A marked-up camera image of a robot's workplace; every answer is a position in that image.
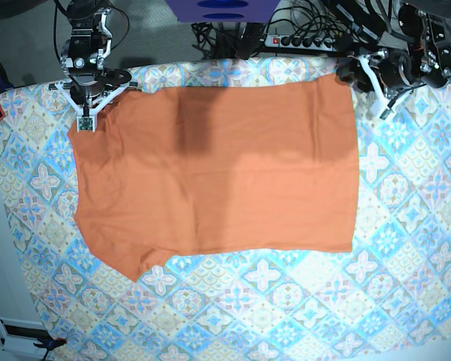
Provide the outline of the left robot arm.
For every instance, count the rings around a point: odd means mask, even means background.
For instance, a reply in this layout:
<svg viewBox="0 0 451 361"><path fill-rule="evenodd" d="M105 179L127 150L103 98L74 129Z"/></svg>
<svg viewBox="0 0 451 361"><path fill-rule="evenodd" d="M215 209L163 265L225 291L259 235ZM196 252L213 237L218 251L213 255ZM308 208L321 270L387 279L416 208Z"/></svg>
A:
<svg viewBox="0 0 451 361"><path fill-rule="evenodd" d="M350 60L337 69L340 80L364 92L388 97L426 84L438 89L451 81L451 45L445 20L408 1L332 1L337 18L358 41L337 49Z"/></svg>

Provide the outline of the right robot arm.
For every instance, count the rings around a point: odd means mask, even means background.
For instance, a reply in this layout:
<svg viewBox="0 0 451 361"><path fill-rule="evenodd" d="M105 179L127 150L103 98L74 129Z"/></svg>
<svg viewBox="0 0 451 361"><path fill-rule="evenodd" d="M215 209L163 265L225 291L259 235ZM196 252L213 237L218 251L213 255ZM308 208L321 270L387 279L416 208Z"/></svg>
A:
<svg viewBox="0 0 451 361"><path fill-rule="evenodd" d="M106 60L121 41L115 41L109 17L119 16L129 33L129 16L109 1L54 2L54 17L64 16L71 26L70 38L56 57L70 83L64 88L82 108L93 108L112 91L129 83L130 73L106 66Z"/></svg>

